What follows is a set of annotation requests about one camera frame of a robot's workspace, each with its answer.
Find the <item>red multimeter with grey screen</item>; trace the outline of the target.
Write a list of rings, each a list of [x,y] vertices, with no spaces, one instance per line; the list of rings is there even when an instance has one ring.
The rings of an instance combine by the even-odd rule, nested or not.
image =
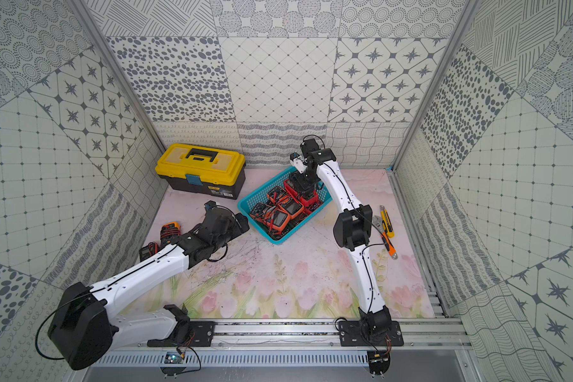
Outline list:
[[[283,182],[283,186],[287,193],[303,206],[304,213],[307,215],[312,214],[322,205],[322,202],[318,196],[318,190],[315,186],[304,194],[297,192],[293,182],[289,179]]]

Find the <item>orange multimeter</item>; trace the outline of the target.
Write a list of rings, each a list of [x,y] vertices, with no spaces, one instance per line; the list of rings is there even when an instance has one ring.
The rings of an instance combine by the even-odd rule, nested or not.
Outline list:
[[[283,234],[290,220],[291,217],[287,213],[275,209],[267,214],[261,222],[266,226],[268,235],[276,237]]]
[[[290,196],[287,196],[278,202],[278,207],[283,210],[291,220],[298,218],[305,210],[297,200]]]

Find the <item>small yellow multimeter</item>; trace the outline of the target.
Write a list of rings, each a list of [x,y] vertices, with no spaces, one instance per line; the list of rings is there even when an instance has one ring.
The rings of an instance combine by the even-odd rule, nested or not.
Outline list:
[[[181,235],[181,229],[178,222],[171,222],[162,226],[160,232],[160,245],[161,248],[172,244]]]

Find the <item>small black multimeter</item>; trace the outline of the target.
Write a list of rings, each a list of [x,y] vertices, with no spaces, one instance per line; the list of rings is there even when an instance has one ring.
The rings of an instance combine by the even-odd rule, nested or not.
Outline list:
[[[316,186],[314,183],[310,184],[304,182],[302,184],[296,181],[293,181],[292,183],[293,183],[293,190],[296,192],[296,194],[299,195],[299,197],[306,200],[310,200],[315,196]]]

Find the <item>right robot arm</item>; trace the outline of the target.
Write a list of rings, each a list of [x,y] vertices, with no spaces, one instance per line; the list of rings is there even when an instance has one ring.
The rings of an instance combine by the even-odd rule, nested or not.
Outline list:
[[[321,182],[329,192],[338,211],[334,239],[349,255],[357,280],[361,331],[366,337],[384,335],[393,329],[393,320],[380,293],[369,254],[375,230],[372,208],[363,204],[348,186],[331,149],[321,148],[313,135],[305,136],[300,148],[301,154],[290,155],[290,164],[296,169],[294,188],[305,194]]]

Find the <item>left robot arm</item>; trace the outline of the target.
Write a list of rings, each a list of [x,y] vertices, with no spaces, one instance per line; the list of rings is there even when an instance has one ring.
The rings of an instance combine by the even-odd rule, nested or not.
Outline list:
[[[205,204],[204,220],[189,232],[174,234],[150,258],[109,279],[68,287],[51,314],[48,337],[73,370],[86,369],[105,353],[126,345],[145,343],[177,350],[196,340],[208,345],[213,324],[196,334],[185,308],[167,304],[151,313],[123,316],[122,310],[143,294],[226,249],[250,229],[241,213]]]

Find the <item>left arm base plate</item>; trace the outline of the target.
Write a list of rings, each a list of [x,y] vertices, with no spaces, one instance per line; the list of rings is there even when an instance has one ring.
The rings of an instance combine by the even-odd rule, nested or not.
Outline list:
[[[216,322],[213,321],[180,322],[173,331],[172,341],[174,345],[210,347],[215,328]]]

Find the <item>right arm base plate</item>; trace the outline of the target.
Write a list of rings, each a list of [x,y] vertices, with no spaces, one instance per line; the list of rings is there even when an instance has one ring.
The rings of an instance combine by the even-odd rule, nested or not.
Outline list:
[[[360,321],[346,320],[345,318],[337,318],[334,326],[340,337],[342,347],[404,346],[403,333],[397,321],[392,321],[388,329],[377,329],[376,331],[369,329],[367,325],[362,326]]]

